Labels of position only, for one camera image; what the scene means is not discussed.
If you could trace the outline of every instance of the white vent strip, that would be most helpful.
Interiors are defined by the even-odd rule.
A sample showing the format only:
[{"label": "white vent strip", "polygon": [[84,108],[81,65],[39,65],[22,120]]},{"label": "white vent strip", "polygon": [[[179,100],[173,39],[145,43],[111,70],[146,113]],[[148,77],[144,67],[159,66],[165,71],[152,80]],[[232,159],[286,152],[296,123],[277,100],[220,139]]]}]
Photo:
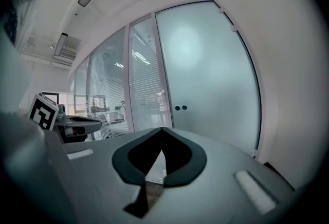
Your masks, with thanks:
[{"label": "white vent strip", "polygon": [[83,150],[83,151],[78,151],[78,152],[75,152],[75,153],[67,154],[67,157],[68,157],[69,160],[73,160],[73,159],[77,159],[77,158],[92,155],[93,153],[94,153],[93,150],[86,149],[86,150]]},{"label": "white vent strip", "polygon": [[235,174],[235,177],[261,215],[270,212],[277,206],[276,202],[258,185],[247,171],[239,171]]}]

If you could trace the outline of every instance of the white wall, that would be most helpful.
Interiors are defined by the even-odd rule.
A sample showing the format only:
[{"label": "white wall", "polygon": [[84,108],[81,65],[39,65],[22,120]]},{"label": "white wall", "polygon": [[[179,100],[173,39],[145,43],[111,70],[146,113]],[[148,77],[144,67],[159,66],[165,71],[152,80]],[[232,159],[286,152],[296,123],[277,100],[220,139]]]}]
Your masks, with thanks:
[{"label": "white wall", "polygon": [[[70,73],[125,24],[195,0],[141,0],[94,28]],[[247,42],[262,97],[257,159],[298,188],[311,180],[327,146],[329,61],[321,17],[311,0],[217,0]]]},{"label": "white wall", "polygon": [[32,61],[24,62],[31,70],[32,77],[20,108],[28,110],[34,95],[42,91],[67,92],[68,70]]}]

